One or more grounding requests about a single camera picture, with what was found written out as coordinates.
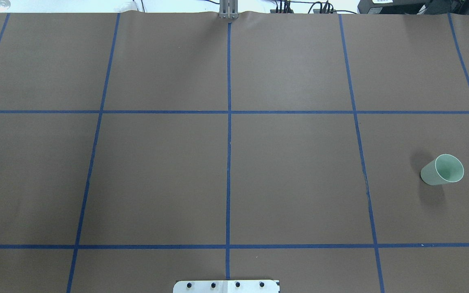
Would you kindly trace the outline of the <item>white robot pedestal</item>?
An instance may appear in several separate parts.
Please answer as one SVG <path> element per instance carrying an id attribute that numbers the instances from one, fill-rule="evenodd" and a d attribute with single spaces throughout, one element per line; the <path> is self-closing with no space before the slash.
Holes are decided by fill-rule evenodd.
<path id="1" fill-rule="evenodd" d="M 183 280 L 173 293 L 279 293 L 278 280 Z"/>

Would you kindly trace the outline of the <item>black box with label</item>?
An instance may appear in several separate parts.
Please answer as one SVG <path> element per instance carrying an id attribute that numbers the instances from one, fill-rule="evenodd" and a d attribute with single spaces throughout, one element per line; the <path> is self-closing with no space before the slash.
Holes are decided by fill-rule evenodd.
<path id="1" fill-rule="evenodd" d="M 427 0 L 360 0 L 357 9 L 360 14 L 417 14 Z"/>

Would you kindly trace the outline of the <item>aluminium frame post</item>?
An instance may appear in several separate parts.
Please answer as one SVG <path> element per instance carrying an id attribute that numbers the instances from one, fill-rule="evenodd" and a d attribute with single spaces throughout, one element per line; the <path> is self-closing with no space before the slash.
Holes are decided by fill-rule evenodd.
<path id="1" fill-rule="evenodd" d="M 219 18 L 237 19 L 239 17 L 238 0 L 219 0 Z"/>

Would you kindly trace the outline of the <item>green plastic cup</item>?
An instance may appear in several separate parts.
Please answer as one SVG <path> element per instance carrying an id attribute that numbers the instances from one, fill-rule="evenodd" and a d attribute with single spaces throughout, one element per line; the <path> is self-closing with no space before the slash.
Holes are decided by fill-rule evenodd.
<path id="1" fill-rule="evenodd" d="M 462 180 L 464 166 L 457 157 L 450 154 L 441 154 L 424 166 L 419 176 L 427 185 L 446 185 Z"/>

